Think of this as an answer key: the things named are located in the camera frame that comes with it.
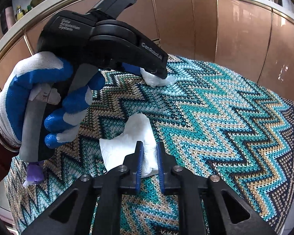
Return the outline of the left gloved hand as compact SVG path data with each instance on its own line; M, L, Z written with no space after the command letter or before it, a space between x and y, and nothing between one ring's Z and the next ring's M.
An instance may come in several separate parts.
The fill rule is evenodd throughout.
M40 105L61 103L62 107L47 116L44 139L47 147L55 149L72 142L79 131L86 110L92 103L92 92L104 87L105 79L97 72L89 82L61 100L50 85L71 77L69 62L51 52L39 52L19 61L0 92L0 143L11 152L21 146L25 110L29 101Z

